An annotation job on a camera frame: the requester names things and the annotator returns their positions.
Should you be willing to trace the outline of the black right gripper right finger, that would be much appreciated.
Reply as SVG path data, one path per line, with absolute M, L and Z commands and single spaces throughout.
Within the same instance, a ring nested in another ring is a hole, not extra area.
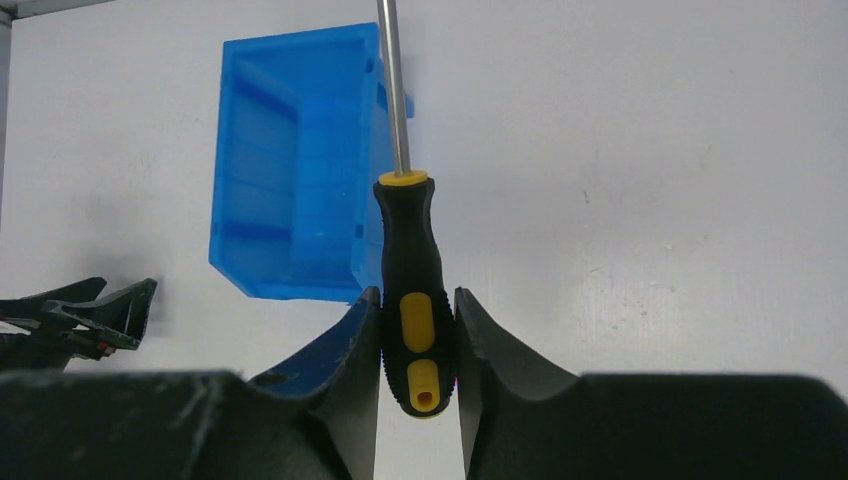
M 843 479 L 847 405 L 797 375 L 587 373 L 455 292 L 469 479 Z

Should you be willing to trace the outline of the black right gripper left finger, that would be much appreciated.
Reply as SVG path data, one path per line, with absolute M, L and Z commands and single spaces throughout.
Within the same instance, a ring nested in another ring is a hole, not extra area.
M 369 479 L 379 293 L 252 379 L 1 371 L 5 479 Z

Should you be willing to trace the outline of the black yellow screwdriver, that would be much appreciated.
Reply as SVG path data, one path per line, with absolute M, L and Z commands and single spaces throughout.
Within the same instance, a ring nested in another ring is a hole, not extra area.
M 382 358 L 390 390 L 415 418 L 440 414 L 455 383 L 454 318 L 431 222 L 435 182 L 412 166 L 397 7 L 380 1 L 379 33 L 393 169 L 378 178 L 382 253 Z

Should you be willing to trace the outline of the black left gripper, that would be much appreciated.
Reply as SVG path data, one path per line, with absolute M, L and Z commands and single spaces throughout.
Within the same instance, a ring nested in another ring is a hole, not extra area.
M 64 370 L 73 358 L 100 360 L 105 344 L 137 350 L 158 282 L 152 278 L 96 299 L 107 281 L 90 277 L 36 295 L 1 301 L 1 323 L 25 333 L 1 334 L 1 371 Z M 41 309 L 54 317 L 36 318 Z

